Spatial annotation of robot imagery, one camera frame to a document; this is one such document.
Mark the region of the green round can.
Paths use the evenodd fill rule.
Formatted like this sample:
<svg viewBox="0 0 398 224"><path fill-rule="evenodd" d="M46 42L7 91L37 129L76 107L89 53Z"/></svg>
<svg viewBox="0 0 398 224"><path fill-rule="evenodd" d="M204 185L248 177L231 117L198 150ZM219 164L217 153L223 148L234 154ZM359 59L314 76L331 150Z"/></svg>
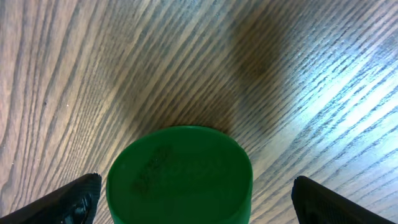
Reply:
<svg viewBox="0 0 398 224"><path fill-rule="evenodd" d="M248 223L253 171L231 137L174 126L125 148L106 180L115 223Z"/></svg>

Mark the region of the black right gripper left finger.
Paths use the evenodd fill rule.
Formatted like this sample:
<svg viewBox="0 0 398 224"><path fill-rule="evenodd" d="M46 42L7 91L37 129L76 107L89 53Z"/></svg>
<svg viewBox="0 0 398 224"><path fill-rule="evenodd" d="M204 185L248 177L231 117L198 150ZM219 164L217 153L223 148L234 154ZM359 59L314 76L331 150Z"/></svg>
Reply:
<svg viewBox="0 0 398 224"><path fill-rule="evenodd" d="M101 195L99 174L85 174L1 218L4 224L92 224Z"/></svg>

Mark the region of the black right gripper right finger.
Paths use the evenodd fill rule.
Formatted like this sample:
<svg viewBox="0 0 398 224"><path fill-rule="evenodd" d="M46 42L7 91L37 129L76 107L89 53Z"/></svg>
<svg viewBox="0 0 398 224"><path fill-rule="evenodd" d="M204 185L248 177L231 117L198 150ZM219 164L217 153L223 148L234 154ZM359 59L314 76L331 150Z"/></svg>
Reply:
<svg viewBox="0 0 398 224"><path fill-rule="evenodd" d="M300 224L394 224L303 175L291 198Z"/></svg>

